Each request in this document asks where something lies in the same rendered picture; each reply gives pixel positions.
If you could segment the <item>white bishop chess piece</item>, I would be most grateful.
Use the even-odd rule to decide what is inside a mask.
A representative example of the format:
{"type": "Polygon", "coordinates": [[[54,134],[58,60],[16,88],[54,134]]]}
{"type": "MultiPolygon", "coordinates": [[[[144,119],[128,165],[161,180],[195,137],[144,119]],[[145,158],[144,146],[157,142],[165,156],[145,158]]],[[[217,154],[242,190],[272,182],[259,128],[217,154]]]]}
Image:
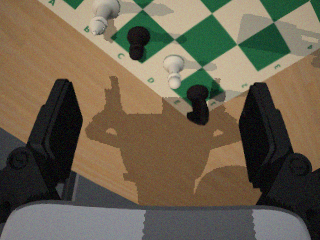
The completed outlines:
{"type": "Polygon", "coordinates": [[[101,35],[105,32],[108,21],[115,18],[120,10],[118,0],[95,0],[92,5],[95,16],[89,24],[90,32],[95,35],[101,35]]]}

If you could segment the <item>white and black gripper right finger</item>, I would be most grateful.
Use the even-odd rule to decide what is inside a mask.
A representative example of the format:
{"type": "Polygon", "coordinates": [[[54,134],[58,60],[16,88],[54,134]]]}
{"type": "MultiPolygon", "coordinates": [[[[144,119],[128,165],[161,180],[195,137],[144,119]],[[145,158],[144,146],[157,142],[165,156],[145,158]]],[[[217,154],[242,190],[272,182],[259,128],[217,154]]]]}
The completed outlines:
{"type": "Polygon", "coordinates": [[[266,83],[250,85],[239,130],[249,182],[262,192],[256,205],[298,214],[320,240],[320,179],[312,173],[309,159],[294,153],[266,83]]]}

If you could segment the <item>green and cream chessboard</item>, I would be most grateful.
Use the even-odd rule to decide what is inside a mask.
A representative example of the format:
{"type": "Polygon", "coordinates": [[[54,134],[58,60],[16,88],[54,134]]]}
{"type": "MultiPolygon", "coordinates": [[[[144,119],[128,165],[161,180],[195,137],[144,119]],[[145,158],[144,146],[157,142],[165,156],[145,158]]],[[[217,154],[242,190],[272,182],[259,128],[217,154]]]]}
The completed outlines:
{"type": "Polygon", "coordinates": [[[189,87],[207,87],[209,111],[320,48],[320,0],[118,0],[106,31],[89,31],[95,0],[38,0],[185,117],[189,87]],[[143,57],[129,56],[128,31],[145,27],[143,57]],[[184,60],[172,89],[163,61],[184,60]]]}

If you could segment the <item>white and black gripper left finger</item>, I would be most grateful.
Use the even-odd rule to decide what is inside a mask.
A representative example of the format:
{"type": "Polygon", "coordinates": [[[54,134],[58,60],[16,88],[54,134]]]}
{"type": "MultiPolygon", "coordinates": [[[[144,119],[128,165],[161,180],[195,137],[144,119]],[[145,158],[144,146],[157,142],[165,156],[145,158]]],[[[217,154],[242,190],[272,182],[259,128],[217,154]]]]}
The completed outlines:
{"type": "Polygon", "coordinates": [[[26,147],[14,149],[0,170],[0,224],[23,204],[61,200],[57,184],[70,176],[83,123],[72,82],[56,79],[44,105],[26,147]]]}

